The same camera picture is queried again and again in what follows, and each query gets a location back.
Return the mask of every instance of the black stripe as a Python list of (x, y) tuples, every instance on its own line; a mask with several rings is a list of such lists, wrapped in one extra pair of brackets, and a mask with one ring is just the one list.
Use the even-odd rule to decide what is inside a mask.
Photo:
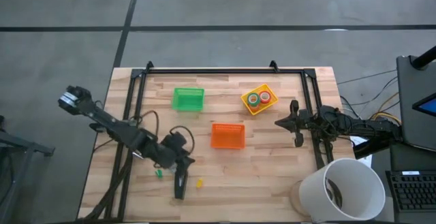
[(362, 30), (432, 30), (436, 25), (239, 25), (239, 26), (142, 26), (135, 32), (202, 32), (202, 31), (362, 31)]
[(129, 28), (131, 24), (131, 20), (134, 17), (135, 6), (137, 0), (130, 0), (129, 9), (127, 11), (127, 15), (125, 17), (123, 32), (120, 37), (120, 42), (118, 44), (118, 48), (116, 49), (115, 60), (113, 67), (120, 67), (121, 59), (123, 58), (125, 43), (127, 41), (127, 36), (129, 35)]
[(119, 32), (123, 27), (0, 27), (0, 32)]

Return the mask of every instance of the yellow tray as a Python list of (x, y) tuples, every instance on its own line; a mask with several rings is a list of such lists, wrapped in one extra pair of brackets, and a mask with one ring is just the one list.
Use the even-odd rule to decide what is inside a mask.
[[(251, 93), (257, 93), (257, 94), (259, 94), (259, 93), (261, 93), (262, 91), (268, 91), (268, 92), (271, 94), (271, 100), (270, 100), (270, 102), (268, 102), (268, 103), (266, 103), (266, 104), (264, 104), (264, 103), (259, 103), (259, 106), (260, 106), (260, 107), (259, 107), (259, 110), (255, 111), (255, 112), (254, 112), (254, 111), (251, 111), (251, 109), (250, 109), (250, 105), (247, 103), (248, 95), (251, 94)], [(263, 85), (257, 87), (256, 89), (253, 89), (252, 91), (250, 91), (250, 92), (248, 92), (247, 94), (241, 96), (240, 98), (242, 99), (243, 103), (245, 104), (245, 106), (247, 107), (248, 111), (250, 111), (250, 113), (251, 113), (252, 115), (256, 115), (256, 114), (258, 114), (259, 112), (261, 112), (261, 111), (263, 111), (263, 110), (265, 110), (265, 109), (271, 107), (274, 103), (277, 103), (277, 102), (279, 101), (279, 98), (277, 98), (277, 96), (274, 94), (274, 92), (270, 89), (270, 87), (269, 87), (267, 84), (263, 84)]]

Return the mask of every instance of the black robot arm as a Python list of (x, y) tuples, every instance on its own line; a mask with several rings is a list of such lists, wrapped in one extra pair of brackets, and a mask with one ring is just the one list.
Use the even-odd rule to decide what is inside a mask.
[(163, 168), (175, 171), (174, 192), (177, 199), (183, 199), (185, 194), (187, 168), (194, 159), (189, 158), (190, 152), (183, 146), (186, 139), (179, 132), (170, 132), (161, 143), (157, 143), (157, 135), (138, 128), (137, 122), (120, 121), (99, 108), (92, 100), (91, 93), (79, 86), (68, 86), (66, 92), (58, 100), (59, 106), (73, 115), (85, 115), (96, 123), (90, 127), (97, 132), (104, 128), (108, 135), (128, 147), (136, 156), (149, 158)]
[(298, 102), (290, 105), (291, 114), (275, 124), (296, 133), (295, 145), (302, 146), (300, 129), (315, 132), (323, 141), (334, 142), (340, 135), (355, 135), (368, 141), (354, 147), (356, 158), (365, 157), (383, 150), (391, 143), (402, 142), (401, 127), (387, 120), (361, 120), (352, 118), (338, 108), (322, 106), (317, 114), (310, 116), (306, 109), (299, 110)]

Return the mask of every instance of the computer monitor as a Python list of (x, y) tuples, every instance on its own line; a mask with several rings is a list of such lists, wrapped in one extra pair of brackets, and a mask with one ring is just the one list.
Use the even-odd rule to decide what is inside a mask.
[(436, 93), (416, 102), (412, 108), (425, 114), (436, 116)]

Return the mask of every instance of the orange basket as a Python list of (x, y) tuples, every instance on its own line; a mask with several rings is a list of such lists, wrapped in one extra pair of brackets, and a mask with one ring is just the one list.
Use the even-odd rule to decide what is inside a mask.
[(245, 147), (245, 125), (212, 124), (213, 148), (243, 149)]

